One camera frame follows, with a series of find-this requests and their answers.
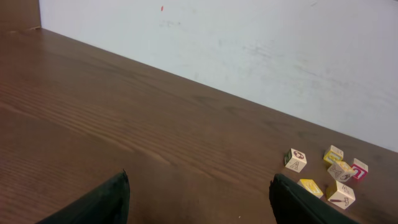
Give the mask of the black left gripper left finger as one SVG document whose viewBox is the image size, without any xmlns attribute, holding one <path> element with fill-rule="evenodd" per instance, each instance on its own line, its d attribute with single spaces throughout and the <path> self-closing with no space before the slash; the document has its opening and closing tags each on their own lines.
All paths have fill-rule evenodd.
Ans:
<svg viewBox="0 0 398 224">
<path fill-rule="evenodd" d="M 129 179 L 126 172 L 122 171 L 38 223 L 126 224 L 129 202 Z"/>
</svg>

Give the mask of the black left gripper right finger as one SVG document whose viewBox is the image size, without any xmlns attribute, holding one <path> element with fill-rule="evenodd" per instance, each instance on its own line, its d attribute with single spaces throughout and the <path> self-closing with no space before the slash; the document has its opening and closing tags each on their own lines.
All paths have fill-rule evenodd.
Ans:
<svg viewBox="0 0 398 224">
<path fill-rule="evenodd" d="M 269 200 L 278 224 L 357 224 L 283 174 L 270 182 Z"/>
</svg>

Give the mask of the yellow white block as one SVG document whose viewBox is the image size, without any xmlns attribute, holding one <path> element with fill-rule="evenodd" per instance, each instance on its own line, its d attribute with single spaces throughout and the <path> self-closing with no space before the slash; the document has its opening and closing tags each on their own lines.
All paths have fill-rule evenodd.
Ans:
<svg viewBox="0 0 398 224">
<path fill-rule="evenodd" d="M 344 161 L 334 161 L 327 172 L 338 182 L 346 182 L 355 174 L 353 168 Z"/>
</svg>

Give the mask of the yellow bordered block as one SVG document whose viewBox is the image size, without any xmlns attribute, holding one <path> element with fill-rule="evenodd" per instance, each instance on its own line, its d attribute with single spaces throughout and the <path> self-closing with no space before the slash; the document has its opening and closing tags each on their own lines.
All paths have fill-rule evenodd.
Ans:
<svg viewBox="0 0 398 224">
<path fill-rule="evenodd" d="M 329 164 L 333 164 L 335 161 L 342 161 L 344 158 L 344 152 L 334 145 L 331 145 L 328 150 L 325 151 L 323 160 Z"/>
</svg>

